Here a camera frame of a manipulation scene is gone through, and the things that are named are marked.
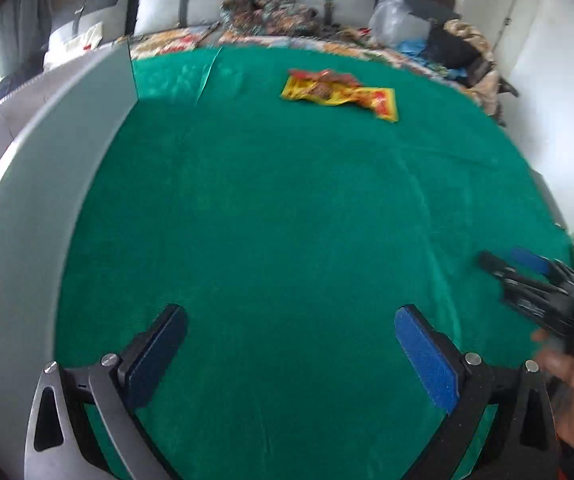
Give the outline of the white storage box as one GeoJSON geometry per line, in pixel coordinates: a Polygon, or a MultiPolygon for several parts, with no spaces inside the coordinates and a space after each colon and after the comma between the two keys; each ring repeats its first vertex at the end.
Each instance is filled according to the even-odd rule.
{"type": "Polygon", "coordinates": [[[22,474],[26,425],[86,193],[138,101],[127,44],[86,66],[31,117],[0,160],[0,466],[22,474]]]}

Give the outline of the green velvet table cloth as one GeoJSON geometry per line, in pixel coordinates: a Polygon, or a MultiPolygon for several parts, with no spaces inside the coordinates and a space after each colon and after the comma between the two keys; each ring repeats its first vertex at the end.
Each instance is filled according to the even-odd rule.
{"type": "Polygon", "coordinates": [[[138,103],[76,224],[55,356],[93,363],[167,304],[188,334],[139,412],[185,479],[397,479],[443,414],[394,334],[417,306],[508,367],[532,324],[474,262],[564,260],[515,145],[459,92],[380,63],[224,47],[133,65],[138,103]],[[394,90],[398,121],[281,97],[289,70],[394,90]]]}

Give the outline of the clear plastic bag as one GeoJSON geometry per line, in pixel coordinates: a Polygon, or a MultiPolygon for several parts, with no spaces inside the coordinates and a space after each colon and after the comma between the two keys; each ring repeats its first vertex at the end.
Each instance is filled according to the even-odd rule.
{"type": "Polygon", "coordinates": [[[368,27],[376,44],[395,48],[403,41],[426,40],[431,24],[413,15],[404,0],[379,0],[368,27]]]}

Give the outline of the floral cushion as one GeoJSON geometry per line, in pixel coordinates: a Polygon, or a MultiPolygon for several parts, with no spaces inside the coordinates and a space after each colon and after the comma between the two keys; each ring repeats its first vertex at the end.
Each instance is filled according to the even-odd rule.
{"type": "Polygon", "coordinates": [[[221,24],[244,36],[317,36],[324,27],[318,12],[296,0],[227,0],[221,24]]]}

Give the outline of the red yellow snack packet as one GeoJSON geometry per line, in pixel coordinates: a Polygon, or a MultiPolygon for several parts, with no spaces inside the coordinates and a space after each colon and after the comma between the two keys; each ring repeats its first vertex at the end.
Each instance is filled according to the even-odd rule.
{"type": "Polygon", "coordinates": [[[366,87],[353,75],[333,70],[289,70],[281,97],[289,101],[308,101],[323,106],[355,104],[370,110],[379,119],[387,122],[398,121],[398,107],[393,89],[366,87]]]}

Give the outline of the grey curtain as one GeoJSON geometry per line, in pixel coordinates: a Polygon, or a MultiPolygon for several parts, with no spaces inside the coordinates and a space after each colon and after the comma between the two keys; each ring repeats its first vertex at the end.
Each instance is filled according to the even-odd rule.
{"type": "Polygon", "coordinates": [[[0,76],[42,67],[51,31],[50,0],[6,0],[0,8],[0,76]]]}

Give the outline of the black bag on sofa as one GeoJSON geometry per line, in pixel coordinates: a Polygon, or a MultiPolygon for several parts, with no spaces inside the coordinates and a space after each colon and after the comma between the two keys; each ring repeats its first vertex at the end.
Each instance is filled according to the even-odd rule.
{"type": "Polygon", "coordinates": [[[450,34],[440,26],[433,26],[422,56],[446,68],[467,68],[480,58],[480,52],[462,38],[450,34]]]}

